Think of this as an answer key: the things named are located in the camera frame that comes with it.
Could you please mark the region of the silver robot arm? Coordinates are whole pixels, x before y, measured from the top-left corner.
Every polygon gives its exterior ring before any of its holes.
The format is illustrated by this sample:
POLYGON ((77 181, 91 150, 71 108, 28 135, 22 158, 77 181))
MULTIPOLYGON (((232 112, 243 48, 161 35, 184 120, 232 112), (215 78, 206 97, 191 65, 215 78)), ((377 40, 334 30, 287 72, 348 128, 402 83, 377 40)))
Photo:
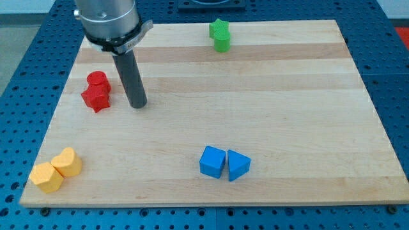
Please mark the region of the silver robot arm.
POLYGON ((143 21, 135 0, 75 0, 74 17, 89 42, 102 52, 120 56, 131 51, 153 28, 143 21))

